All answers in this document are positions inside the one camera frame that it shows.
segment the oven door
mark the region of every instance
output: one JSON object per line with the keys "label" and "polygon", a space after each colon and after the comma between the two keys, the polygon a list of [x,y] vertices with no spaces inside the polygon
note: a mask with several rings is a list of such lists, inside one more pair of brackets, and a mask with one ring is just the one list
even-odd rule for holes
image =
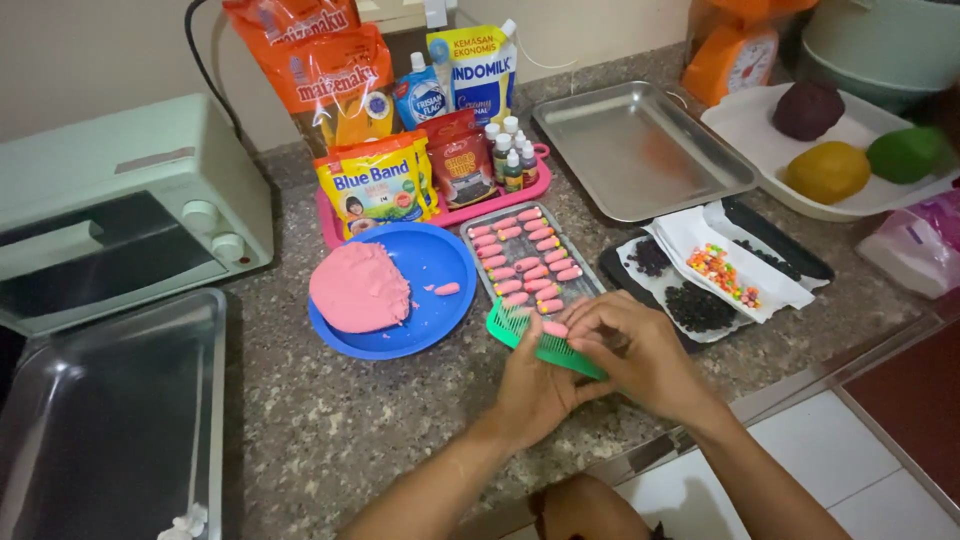
{"label": "oven door", "polygon": [[140,191],[0,233],[0,323],[56,331],[226,273]]}

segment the oven knob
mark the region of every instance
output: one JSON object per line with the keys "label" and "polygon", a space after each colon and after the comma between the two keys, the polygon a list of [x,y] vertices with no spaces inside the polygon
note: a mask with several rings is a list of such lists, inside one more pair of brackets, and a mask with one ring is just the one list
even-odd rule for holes
{"label": "oven knob", "polygon": [[243,236],[234,233],[217,234],[213,237],[213,242],[210,243],[213,255],[226,262],[240,260],[246,247],[247,243],[244,242]]}
{"label": "oven knob", "polygon": [[190,201],[180,213],[187,229],[200,234],[212,233],[220,221],[220,211],[207,201]]}

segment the pink tray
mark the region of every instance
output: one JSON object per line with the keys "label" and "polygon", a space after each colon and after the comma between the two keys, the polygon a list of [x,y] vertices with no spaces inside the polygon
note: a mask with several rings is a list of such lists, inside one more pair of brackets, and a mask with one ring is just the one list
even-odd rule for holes
{"label": "pink tray", "polygon": [[[546,188],[550,186],[550,180],[552,178],[550,169],[546,166],[546,163],[543,162],[543,159],[550,155],[550,148],[545,144],[537,143],[534,144],[534,151],[537,154],[537,170],[540,172],[540,177],[536,184],[513,193],[505,193],[503,187],[499,187],[499,197],[453,211],[447,209],[444,197],[438,196],[440,201],[438,201],[437,206],[440,208],[440,214],[427,220],[426,223],[436,225],[437,227],[449,227],[494,210],[504,209],[540,197],[543,192],[546,191]],[[326,198],[326,193],[324,193],[324,190],[320,187],[317,188],[316,200],[317,219],[320,220],[321,231],[324,233],[324,242],[331,248],[339,247],[344,243],[344,222],[341,221],[336,212],[333,211],[333,205],[330,204],[330,200]]]}

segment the kitchen scale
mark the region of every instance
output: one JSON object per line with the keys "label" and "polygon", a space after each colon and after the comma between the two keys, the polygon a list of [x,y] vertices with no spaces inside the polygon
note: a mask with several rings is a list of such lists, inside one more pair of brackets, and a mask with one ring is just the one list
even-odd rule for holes
{"label": "kitchen scale", "polygon": [[813,7],[817,0],[710,0],[721,21],[686,68],[681,83],[713,107],[744,88],[766,86],[779,36],[769,21]]}

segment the yellow dough ball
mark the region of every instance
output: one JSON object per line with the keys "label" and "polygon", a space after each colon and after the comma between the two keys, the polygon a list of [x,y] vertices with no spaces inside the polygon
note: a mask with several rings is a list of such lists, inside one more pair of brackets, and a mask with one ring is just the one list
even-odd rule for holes
{"label": "yellow dough ball", "polygon": [[867,185],[870,161],[863,150],[846,142],[825,142],[790,161],[784,180],[804,197],[833,205]]}

